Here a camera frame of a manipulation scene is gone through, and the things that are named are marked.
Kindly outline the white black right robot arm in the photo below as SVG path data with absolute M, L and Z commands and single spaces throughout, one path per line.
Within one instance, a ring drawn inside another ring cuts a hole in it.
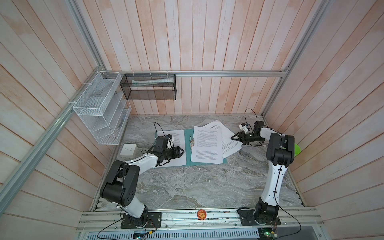
M 295 137 L 276 132 L 264 125 L 263 121 L 256 121 L 253 127 L 246 123 L 239 125 L 240 132 L 231 140 L 250 145 L 268 141 L 266 158 L 269 161 L 269 171 L 264 191 L 259 197 L 254 210 L 255 222 L 265 225 L 274 222 L 279 213 L 279 195 L 284 175 L 295 159 Z

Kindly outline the teal green folder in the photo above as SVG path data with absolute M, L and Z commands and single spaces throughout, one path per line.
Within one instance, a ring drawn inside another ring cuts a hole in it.
M 199 166 L 199 165 L 208 165 L 209 163 L 197 163 L 197 162 L 192 162 L 191 161 L 191 155 L 192 151 L 190 149 L 190 135 L 194 135 L 194 130 L 189 129 L 189 130 L 183 130 L 185 134 L 185 145 L 186 145 L 186 157 L 187 157 L 187 164 L 185 166 L 190 167 L 190 166 Z

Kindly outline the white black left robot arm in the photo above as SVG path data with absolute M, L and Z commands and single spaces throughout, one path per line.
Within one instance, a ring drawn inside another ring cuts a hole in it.
M 174 145 L 174 136 L 158 136 L 146 153 L 131 161 L 112 163 L 100 189 L 100 197 L 117 204 L 125 216 L 123 221 L 136 228 L 148 225 L 148 207 L 136 197 L 138 179 L 144 172 L 164 166 L 183 156 L 185 151 Z

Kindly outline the printed paper sheet bottom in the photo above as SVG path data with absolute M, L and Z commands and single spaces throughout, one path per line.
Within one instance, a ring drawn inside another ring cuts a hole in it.
M 236 152 L 238 152 L 242 148 L 242 143 L 231 140 L 235 134 L 229 130 L 226 126 L 224 126 L 220 121 L 216 120 L 204 126 L 204 128 L 208 129 L 218 129 L 221 130 L 222 133 L 222 150 L 223 150 L 223 158 L 227 158 Z

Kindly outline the printed paper sheet top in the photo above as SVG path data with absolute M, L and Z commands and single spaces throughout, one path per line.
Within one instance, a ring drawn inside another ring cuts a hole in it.
M 186 150 L 185 145 L 185 134 L 183 130 L 171 130 L 171 131 L 164 131 L 166 135 L 171 135 L 172 141 L 174 143 L 175 147 L 180 147 L 182 150 Z M 170 168 L 170 167 L 182 167 L 187 164 L 187 157 L 186 153 L 184 153 L 180 158 L 172 159 L 169 163 L 165 164 L 164 166 L 160 166 L 160 168 Z

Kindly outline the printed paper sheet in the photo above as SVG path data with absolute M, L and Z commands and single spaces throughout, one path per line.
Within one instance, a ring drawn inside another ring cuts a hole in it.
M 204 164 L 222 164 L 222 132 L 220 129 L 194 127 L 194 146 L 191 161 Z
M 227 158 L 236 152 L 238 152 L 242 148 L 242 143 L 231 140 L 235 134 L 229 130 L 226 126 L 224 126 L 220 121 L 216 120 L 204 126 L 204 128 L 208 129 L 218 129 L 221 130 L 222 133 L 222 150 L 223 150 L 223 158 Z
M 171 131 L 164 131 L 166 135 L 171 135 L 172 141 L 174 143 L 175 147 L 180 147 L 182 150 L 186 150 L 185 145 L 185 134 L 183 130 L 171 130 Z M 164 166 L 160 166 L 160 168 L 170 168 L 170 167 L 182 167 L 187 164 L 187 157 L 186 153 L 184 153 L 180 158 L 172 159 L 169 163 L 165 164 Z

